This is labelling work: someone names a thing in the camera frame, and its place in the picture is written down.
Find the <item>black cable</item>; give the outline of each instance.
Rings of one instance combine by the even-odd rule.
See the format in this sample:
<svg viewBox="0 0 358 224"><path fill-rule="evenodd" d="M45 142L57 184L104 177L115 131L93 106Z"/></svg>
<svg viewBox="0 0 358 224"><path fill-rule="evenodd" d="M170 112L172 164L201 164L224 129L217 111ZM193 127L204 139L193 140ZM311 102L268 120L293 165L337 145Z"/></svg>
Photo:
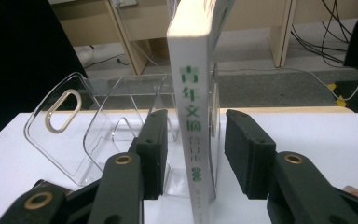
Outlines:
<svg viewBox="0 0 358 224"><path fill-rule="evenodd" d="M342 29L344 29L349 35L351 35L351 32L344 26L344 24L341 23L341 21L339 20L339 18L334 15L334 13L330 10L330 8L328 7L328 5L325 3L324 0L322 0L322 3L324 4L324 7L327 9L327 11L330 13L330 15L332 15L333 18L334 18L334 19L338 22L338 24L342 27Z"/></svg>
<svg viewBox="0 0 358 224"><path fill-rule="evenodd" d="M299 35L298 33L296 32L296 28L293 26L293 31L291 32L291 34L293 35L293 37L297 40L297 42L303 47L305 48L306 50L312 52L312 53L315 53L319 56L323 56L322 55L322 52L319 50L321 48L321 46L316 46L316 45L313 45L305 40L303 40ZM336 63L342 63L342 61L330 54L327 54L325 53L324 54L324 57L333 61L333 62L336 62Z"/></svg>
<svg viewBox="0 0 358 224"><path fill-rule="evenodd" d="M336 2L336 14L337 14L337 21L338 21L338 24L339 24L339 28L341 29L341 33L344 35L344 38L346 40L346 42L349 44L350 41L348 40L347 36L345 35L345 32L344 32L344 28L346 29L346 27L341 23L341 19L339 18L339 15L338 15L338 1L335 0Z"/></svg>
<svg viewBox="0 0 358 224"><path fill-rule="evenodd" d="M338 36L334 35L333 33L331 33L331 31L327 29L327 27L326 27L326 25L324 24L324 22L322 22L322 25L324 26L324 29L327 30L328 33L329 33L331 36L333 36L335 39L337 39L337 40L339 40L339 41L341 41L341 42L343 42L343 43L346 43L346 44L349 44L349 43L350 43L348 40L343 40L343 39L339 38Z"/></svg>
<svg viewBox="0 0 358 224"><path fill-rule="evenodd" d="M110 58L108 58L108 59L106 59L106 60L103 60L103 61L100 61L100 62L97 62L97 63L92 63L92 64L90 64L90 65L87 65L87 66L84 67L84 68L86 69L86 68L89 68L89 67L91 67L91 66L93 66L93 65L95 65L95 64L107 62L107 61L109 61L109 60L111 60L111 59L114 59L114 58L116 58L116 57L118 57L118 56L121 56L121 55L124 55L124 54L118 54L118 55L113 56L113 57L110 57Z"/></svg>
<svg viewBox="0 0 358 224"><path fill-rule="evenodd" d="M308 41L303 40L303 39L298 35L295 26L292 25L292 28L293 28L293 31L295 32L294 34L292 34L294 37L297 37L300 41L302 41L302 42L304 42L304 43L307 43L307 45L309 45L309 46L312 46L312 47L315 47L315 48L319 48L319 49L322 48L322 46L315 45L315 44L312 44L312 43L310 43L310 42L308 42ZM334 50L334 51L346 52L345 49L333 49L333 48L327 48L327 47L324 47L324 48L325 48L325 49L331 49L331 50Z"/></svg>
<svg viewBox="0 0 358 224"><path fill-rule="evenodd" d="M124 63L124 62L122 62L120 59L116 59L116 62L117 62L117 63L121 63L121 64L123 64L123 65L130 65L129 63Z"/></svg>
<svg viewBox="0 0 358 224"><path fill-rule="evenodd" d="M340 67L340 66L335 66L335 65L332 65L331 63L329 63L329 62L326 60L325 56L324 56L324 41L325 41L325 39L326 39L326 37L327 37L328 30L329 30L329 28L330 28L331 21L333 20L333 17L334 17L334 11L335 11L335 10L337 10L337 0L336 0L336 1L334 1L334 5L333 5L333 12L332 12L332 14L331 14L331 16L330 16L330 20L329 20L329 22L327 23L327 29L326 29L326 32L324 32L324 38L323 38L323 40L322 40L322 48L321 48L321 53L322 53L322 58L324 59L324 62L325 62L325 63L327 63L328 65L330 65L330 66L332 66L332 67Z"/></svg>

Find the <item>clear acrylic book stand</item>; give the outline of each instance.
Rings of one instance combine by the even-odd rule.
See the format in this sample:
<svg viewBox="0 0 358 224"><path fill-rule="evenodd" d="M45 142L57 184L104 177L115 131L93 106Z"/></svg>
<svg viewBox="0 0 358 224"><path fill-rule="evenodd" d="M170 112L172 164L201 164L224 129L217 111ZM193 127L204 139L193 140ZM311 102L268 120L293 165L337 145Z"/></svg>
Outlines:
<svg viewBox="0 0 358 224"><path fill-rule="evenodd" d="M211 175L219 146L218 91L211 99ZM168 109L168 159L164 193L188 197L188 185L169 75L86 79L73 73L60 82L27 121L24 134L78 186L102 176L106 160L127 151L151 112Z"/></svg>

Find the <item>book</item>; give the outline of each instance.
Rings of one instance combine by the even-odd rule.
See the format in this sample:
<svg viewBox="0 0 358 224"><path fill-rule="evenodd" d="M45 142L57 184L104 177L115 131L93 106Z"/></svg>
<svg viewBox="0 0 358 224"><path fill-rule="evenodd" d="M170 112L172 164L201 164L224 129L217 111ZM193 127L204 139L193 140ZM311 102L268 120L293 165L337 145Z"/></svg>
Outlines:
<svg viewBox="0 0 358 224"><path fill-rule="evenodd" d="M213 52L234 0L181 0L167 32L186 174L196 224L209 223L215 197L211 102Z"/></svg>

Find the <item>white table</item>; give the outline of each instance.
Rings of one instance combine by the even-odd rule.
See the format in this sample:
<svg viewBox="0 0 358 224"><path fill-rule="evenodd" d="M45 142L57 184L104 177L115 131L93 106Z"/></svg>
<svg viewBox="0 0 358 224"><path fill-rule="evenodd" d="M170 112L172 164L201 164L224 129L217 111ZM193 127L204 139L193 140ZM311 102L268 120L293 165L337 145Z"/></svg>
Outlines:
<svg viewBox="0 0 358 224"><path fill-rule="evenodd" d="M358 114L251 114L277 143L277 151L310 158L329 182L358 188ZM23 126L30 114L19 114L0 132L0 216L38 179L70 189L77 186L29 144ZM226 116L222 115L223 138ZM217 199L212 223L270 223L266 201L249 201L221 151ZM163 196L145 202L145 223L191 223L189 199Z"/></svg>

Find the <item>brass screw insert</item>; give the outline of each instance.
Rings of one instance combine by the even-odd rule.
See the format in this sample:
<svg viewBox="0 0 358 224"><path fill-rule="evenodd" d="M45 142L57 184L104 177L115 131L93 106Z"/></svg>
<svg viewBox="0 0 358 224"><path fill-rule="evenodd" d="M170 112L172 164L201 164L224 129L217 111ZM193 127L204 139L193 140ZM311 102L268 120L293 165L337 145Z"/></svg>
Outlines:
<svg viewBox="0 0 358 224"><path fill-rule="evenodd" d="M301 164L304 161L301 157L294 154L286 155L284 159L292 164Z"/></svg>
<svg viewBox="0 0 358 224"><path fill-rule="evenodd" d="M27 201L25 201L24 208L28 210L35 210L44 207L53 200L53 194L49 191L34 194Z"/></svg>
<svg viewBox="0 0 358 224"><path fill-rule="evenodd" d="M119 165L125 165L132 162L131 156L120 156L115 159L115 163Z"/></svg>

